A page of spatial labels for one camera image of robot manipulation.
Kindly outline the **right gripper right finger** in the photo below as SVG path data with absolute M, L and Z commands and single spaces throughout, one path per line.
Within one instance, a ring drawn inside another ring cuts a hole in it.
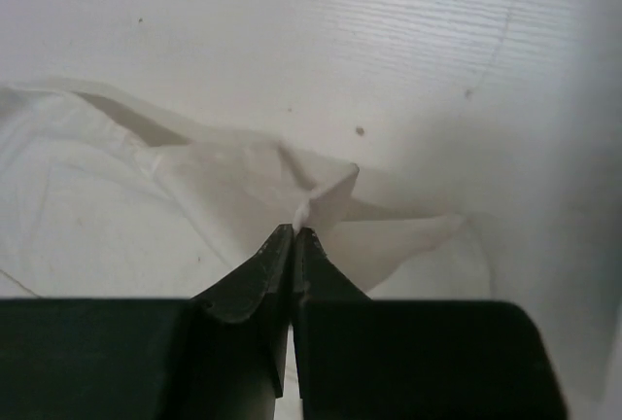
M 294 245 L 294 349 L 307 419 L 565 419 L 540 333 L 496 300 L 373 299 L 308 228 Z

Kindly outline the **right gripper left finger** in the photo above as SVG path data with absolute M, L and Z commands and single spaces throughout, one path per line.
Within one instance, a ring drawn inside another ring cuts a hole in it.
M 270 419 L 294 231 L 191 298 L 5 298 L 5 419 Z

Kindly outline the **white t shirt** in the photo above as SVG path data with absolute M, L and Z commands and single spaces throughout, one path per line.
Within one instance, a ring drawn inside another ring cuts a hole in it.
M 376 298 L 490 298 L 477 235 L 355 199 L 359 168 L 255 133 L 202 142 L 64 91 L 1 90 L 1 294 L 189 297 L 278 225 Z

